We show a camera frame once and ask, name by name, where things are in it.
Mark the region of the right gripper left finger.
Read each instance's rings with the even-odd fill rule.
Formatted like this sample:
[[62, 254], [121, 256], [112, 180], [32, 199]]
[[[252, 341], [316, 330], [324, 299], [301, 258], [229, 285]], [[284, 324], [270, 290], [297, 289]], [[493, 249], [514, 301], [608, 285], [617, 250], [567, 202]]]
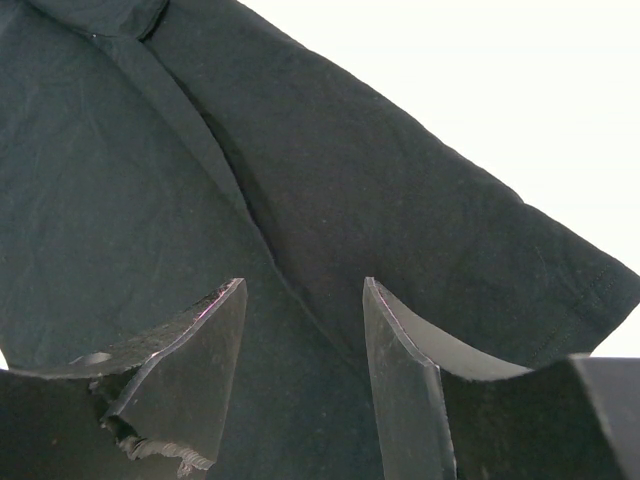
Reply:
[[1, 374], [5, 479], [203, 479], [215, 464], [247, 287], [75, 361]]

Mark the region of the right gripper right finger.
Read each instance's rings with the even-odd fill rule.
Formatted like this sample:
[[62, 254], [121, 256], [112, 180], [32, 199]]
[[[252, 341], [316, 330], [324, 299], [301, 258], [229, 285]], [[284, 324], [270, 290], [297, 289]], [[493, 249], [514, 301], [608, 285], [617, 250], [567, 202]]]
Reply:
[[639, 362], [532, 370], [460, 341], [367, 278], [363, 313], [388, 479], [635, 479]]

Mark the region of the black t-shirt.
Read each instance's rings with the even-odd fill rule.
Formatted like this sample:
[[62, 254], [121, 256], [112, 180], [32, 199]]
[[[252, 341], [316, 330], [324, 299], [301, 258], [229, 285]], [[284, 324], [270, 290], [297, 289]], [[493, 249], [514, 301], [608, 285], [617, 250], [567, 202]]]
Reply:
[[1, 5], [1, 349], [72, 361], [224, 281], [249, 305], [219, 479], [379, 479], [362, 290], [538, 367], [638, 275], [236, 1]]

